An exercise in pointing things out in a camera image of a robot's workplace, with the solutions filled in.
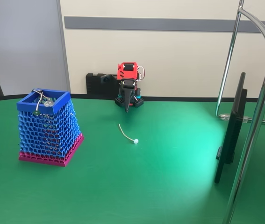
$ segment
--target black monitor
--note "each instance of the black monitor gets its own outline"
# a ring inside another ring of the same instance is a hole
[[[245,73],[243,72],[241,73],[238,83],[225,139],[223,145],[219,147],[216,155],[216,159],[218,159],[218,165],[215,173],[215,183],[219,183],[221,179],[224,164],[230,164],[233,162],[234,150],[244,119],[244,108],[247,95],[247,90],[243,88],[244,78]]]

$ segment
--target green tabletop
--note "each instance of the green tabletop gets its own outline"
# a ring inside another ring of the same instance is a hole
[[[62,168],[18,160],[17,101],[0,101],[0,224],[222,223],[250,124],[215,185],[228,124],[215,118],[215,102],[145,102],[125,113],[113,101],[73,99],[85,140]],[[265,224],[265,125],[232,223]]]

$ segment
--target white wall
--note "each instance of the white wall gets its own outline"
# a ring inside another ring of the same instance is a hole
[[[235,19],[238,0],[61,0],[64,16]],[[265,3],[244,8],[265,20]],[[86,93],[87,73],[116,73],[136,61],[146,69],[145,96],[217,97],[231,33],[64,29],[72,93]],[[225,97],[234,97],[241,72],[248,97],[258,97],[265,75],[261,34],[239,33]]]

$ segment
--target chrome metal stand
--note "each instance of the chrome metal stand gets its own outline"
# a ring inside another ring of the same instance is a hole
[[[243,4],[244,4],[244,0],[240,0],[239,5],[238,5],[237,16],[236,16],[236,20],[235,20],[235,25],[234,25],[234,29],[233,29],[231,44],[229,47],[228,57],[227,57],[227,61],[226,61],[226,66],[225,66],[224,74],[222,77],[221,88],[220,88],[220,92],[219,92],[217,104],[216,104],[216,109],[215,109],[216,117],[223,119],[223,120],[227,120],[228,115],[227,114],[220,114],[219,115],[219,109],[220,109],[220,104],[222,101],[222,94],[224,92],[224,87],[225,87],[225,83],[226,83],[226,79],[227,79],[227,75],[228,75],[228,71],[229,71],[229,66],[230,66],[230,62],[231,62],[231,58],[232,58],[233,48],[234,48],[234,44],[235,44],[235,40],[236,40],[236,35],[237,35],[241,15],[244,15],[249,20],[251,20],[256,25],[256,27],[260,30],[263,37],[265,38],[265,25],[257,17],[255,17],[251,13],[245,11],[243,9]]]
[[[248,12],[246,12],[242,9],[243,3],[244,3],[244,0],[240,0],[239,9],[238,9],[237,17],[236,17],[236,22],[235,22],[235,28],[234,28],[234,32],[233,32],[233,36],[232,36],[232,40],[231,40],[231,45],[230,45],[230,49],[229,49],[226,68],[225,68],[223,81],[222,81],[222,85],[221,85],[221,90],[220,90],[220,94],[219,94],[219,99],[217,101],[217,107],[216,107],[216,112],[215,112],[217,116],[218,116],[219,105],[220,105],[220,102],[222,99],[223,87],[225,85],[225,81],[226,81],[226,77],[227,77],[227,73],[228,73],[228,68],[229,68],[229,64],[230,64],[230,60],[231,60],[231,55],[232,55],[232,51],[233,51],[233,47],[234,47],[236,32],[237,32],[237,28],[238,28],[238,24],[239,24],[239,20],[240,20],[240,14],[244,14],[253,23],[255,23],[255,25],[260,29],[263,36],[265,37],[265,26],[256,17],[252,16],[251,14],[249,14]],[[261,124],[265,123],[265,120],[263,120],[264,114],[265,114],[265,78],[264,78],[264,81],[263,81],[263,84],[261,87],[261,91],[259,94],[259,98],[257,101],[257,105],[255,108],[253,118],[251,119],[250,130],[249,130],[249,133],[247,135],[245,145],[244,145],[244,150],[243,150],[243,153],[241,155],[241,159],[240,159],[240,162],[238,165],[237,173],[235,176],[235,180],[233,183],[232,191],[231,191],[229,202],[228,202],[227,211],[226,211],[226,214],[225,214],[223,222],[222,222],[223,224],[230,224],[231,223],[234,209],[236,206],[236,202],[237,202],[237,199],[239,197],[239,190],[241,189],[242,184],[243,184],[243,179],[244,179],[244,176],[245,176],[245,173],[246,173],[246,170],[247,170],[250,158],[251,158],[252,150],[255,146]]]

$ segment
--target gray door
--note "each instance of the gray door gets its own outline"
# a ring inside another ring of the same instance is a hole
[[[0,85],[70,90],[57,0],[0,0]]]

